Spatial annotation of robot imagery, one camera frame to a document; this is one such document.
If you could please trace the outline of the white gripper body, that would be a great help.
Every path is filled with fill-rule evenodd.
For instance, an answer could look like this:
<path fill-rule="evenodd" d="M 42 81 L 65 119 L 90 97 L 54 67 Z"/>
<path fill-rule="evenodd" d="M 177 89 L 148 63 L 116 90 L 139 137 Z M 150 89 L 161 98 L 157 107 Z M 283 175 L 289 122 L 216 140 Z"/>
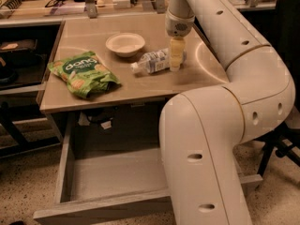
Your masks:
<path fill-rule="evenodd" d="M 191 31 L 195 17 L 180 18 L 173 15 L 169 10 L 166 12 L 165 28 L 170 37 L 185 37 Z"/>

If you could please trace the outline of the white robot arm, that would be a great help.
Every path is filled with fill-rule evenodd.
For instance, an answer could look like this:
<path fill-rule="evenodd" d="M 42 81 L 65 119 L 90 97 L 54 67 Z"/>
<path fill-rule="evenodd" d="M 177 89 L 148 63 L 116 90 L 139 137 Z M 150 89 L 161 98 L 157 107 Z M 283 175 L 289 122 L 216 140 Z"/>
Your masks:
<path fill-rule="evenodd" d="M 270 43 L 228 0 L 170 0 L 166 29 L 199 21 L 228 82 L 183 92 L 159 121 L 162 163 L 177 225 L 252 225 L 233 148 L 282 123 L 293 78 Z"/>

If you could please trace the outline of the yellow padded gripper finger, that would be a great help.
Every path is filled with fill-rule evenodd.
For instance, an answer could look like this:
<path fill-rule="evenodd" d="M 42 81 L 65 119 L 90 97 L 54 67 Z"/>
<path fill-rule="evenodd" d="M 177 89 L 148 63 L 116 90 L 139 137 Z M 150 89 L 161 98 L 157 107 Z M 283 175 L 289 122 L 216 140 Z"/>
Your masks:
<path fill-rule="evenodd" d="M 170 71 L 178 71 L 184 60 L 186 42 L 182 37 L 172 37 L 169 46 Z"/>

